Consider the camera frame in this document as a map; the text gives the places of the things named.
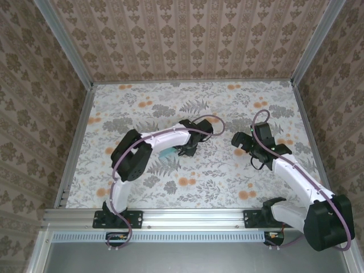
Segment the grey metal shelf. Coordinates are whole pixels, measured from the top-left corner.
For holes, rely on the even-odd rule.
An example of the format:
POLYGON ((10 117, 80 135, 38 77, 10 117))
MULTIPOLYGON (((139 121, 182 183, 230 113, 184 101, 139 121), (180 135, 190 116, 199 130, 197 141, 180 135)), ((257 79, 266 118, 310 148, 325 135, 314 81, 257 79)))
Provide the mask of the grey metal shelf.
POLYGON ((26 273, 364 273, 353 245, 316 252, 306 241, 276 248, 263 242, 144 242, 111 250, 102 242, 53 243, 39 233, 26 273))

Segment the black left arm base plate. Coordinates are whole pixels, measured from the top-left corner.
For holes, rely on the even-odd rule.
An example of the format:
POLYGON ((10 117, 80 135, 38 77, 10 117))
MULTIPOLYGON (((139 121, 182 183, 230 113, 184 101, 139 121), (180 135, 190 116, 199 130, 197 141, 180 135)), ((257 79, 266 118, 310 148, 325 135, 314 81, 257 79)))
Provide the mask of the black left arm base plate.
MULTIPOLYGON (((143 212, 141 210, 126 210, 122 217, 133 229, 140 229, 143 222, 143 212)), ((128 225, 113 212, 98 210, 94 214, 94 229, 128 229, 128 225)))

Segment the aluminium side rail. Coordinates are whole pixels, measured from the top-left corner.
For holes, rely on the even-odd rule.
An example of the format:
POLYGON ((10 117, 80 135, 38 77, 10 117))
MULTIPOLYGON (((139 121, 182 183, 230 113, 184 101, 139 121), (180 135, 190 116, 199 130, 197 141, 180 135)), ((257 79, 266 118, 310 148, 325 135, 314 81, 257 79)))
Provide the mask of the aluminium side rail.
POLYGON ((78 120, 75 135, 71 145, 71 150, 68 154, 68 159, 64 168, 64 173, 59 185, 59 190, 55 199, 55 204, 53 206, 55 209, 65 208, 67 204, 67 199, 72 185, 73 177, 75 174, 78 157, 80 155, 82 141, 85 135, 88 119, 93 106, 94 96, 95 96, 95 90, 93 89, 88 91, 85 96, 85 101, 82 106, 82 111, 80 114, 80 118, 78 120))
POLYGON ((327 178, 325 168, 322 163, 319 150, 317 148, 317 144, 316 144, 316 141, 315 141, 315 138, 314 138, 314 135, 313 135, 310 123, 309 123, 307 113, 305 111, 305 107, 304 107, 299 89, 294 82, 292 83, 292 89, 293 89, 293 93, 295 95, 295 99, 296 99, 296 102, 297 102, 297 105, 298 105, 298 108, 299 108, 299 111, 301 114, 301 118, 302 118, 302 121, 303 121, 303 124, 305 127, 305 132, 307 134, 309 144, 311 145, 311 150, 312 150, 312 154, 313 154, 313 157, 314 157, 314 160, 316 163, 318 174, 320 176, 323 186, 325 186, 326 188, 331 190, 331 186, 329 184, 329 180, 327 178))

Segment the aluminium frame post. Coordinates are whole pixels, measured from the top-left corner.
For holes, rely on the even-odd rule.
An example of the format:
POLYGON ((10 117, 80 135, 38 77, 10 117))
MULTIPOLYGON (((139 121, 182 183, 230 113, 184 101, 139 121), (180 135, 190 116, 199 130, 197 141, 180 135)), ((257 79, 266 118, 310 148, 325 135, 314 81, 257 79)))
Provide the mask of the aluminium frame post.
POLYGON ((77 48, 74 46, 70 35, 63 26, 56 11, 53 9, 50 0, 34 0, 34 2, 40 10, 45 21, 49 25, 55 38, 59 42, 61 48, 65 52, 68 60, 72 64, 72 67, 77 73, 83 86, 87 91, 92 90, 92 77, 82 61, 81 54, 78 53, 77 48))
POLYGON ((330 0, 328 3, 325 12, 291 76, 291 83, 293 86, 298 86, 299 82, 302 80, 345 2, 346 0, 330 0))

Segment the small black connector board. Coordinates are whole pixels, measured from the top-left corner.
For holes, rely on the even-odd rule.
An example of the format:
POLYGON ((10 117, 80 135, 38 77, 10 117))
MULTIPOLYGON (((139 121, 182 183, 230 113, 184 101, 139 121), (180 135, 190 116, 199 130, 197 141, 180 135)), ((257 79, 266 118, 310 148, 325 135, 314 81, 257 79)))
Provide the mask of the small black connector board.
POLYGON ((105 235, 105 243, 110 249, 119 249, 130 240, 129 237, 129 232, 110 232, 105 235))
POLYGON ((264 244, 267 246, 281 246, 284 242, 283 232, 266 231, 264 232, 264 244))

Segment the floral tablecloth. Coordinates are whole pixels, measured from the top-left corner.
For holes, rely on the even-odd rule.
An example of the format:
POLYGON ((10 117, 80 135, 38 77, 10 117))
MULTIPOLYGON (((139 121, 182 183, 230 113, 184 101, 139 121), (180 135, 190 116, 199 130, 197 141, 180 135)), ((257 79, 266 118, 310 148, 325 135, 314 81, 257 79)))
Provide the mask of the floral tablecloth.
POLYGON ((165 130, 205 115, 218 136, 194 156, 153 154, 133 182, 129 208, 252 208, 285 197, 300 199, 279 176, 260 168, 231 144, 253 120, 268 120, 277 143, 287 145, 316 180, 320 176, 288 81, 174 82, 99 85, 67 199, 67 208, 100 208, 112 184, 111 153, 125 134, 165 130))

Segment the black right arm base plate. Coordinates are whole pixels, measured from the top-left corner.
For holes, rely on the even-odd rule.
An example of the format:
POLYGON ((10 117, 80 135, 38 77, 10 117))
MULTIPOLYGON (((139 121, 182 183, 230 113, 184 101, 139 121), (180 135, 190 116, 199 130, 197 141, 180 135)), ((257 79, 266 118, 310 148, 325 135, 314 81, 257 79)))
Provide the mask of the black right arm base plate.
POLYGON ((246 228, 290 228, 288 224, 273 218, 272 213, 262 209, 244 210, 243 219, 246 228))

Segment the long aluminium mounting rail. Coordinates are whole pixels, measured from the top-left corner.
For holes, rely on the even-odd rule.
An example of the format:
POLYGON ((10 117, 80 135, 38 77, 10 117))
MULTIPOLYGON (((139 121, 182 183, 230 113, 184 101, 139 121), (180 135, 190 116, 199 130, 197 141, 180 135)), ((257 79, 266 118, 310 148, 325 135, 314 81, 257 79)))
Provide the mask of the long aluminium mounting rail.
MULTIPOLYGON (((42 230, 89 231, 97 209, 47 209, 42 230)), ((244 230, 244 208, 232 209, 145 209, 141 230, 232 231, 244 230)))

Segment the teal cloth piece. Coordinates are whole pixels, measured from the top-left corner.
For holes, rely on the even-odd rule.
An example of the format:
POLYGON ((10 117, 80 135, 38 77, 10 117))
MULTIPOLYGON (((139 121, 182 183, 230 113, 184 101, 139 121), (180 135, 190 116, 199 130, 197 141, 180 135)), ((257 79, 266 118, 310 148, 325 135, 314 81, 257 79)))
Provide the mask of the teal cloth piece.
POLYGON ((179 152, 179 150, 175 149, 174 147, 166 148, 159 152, 159 158, 166 158, 167 156, 169 156, 171 154, 176 154, 178 152, 179 152))

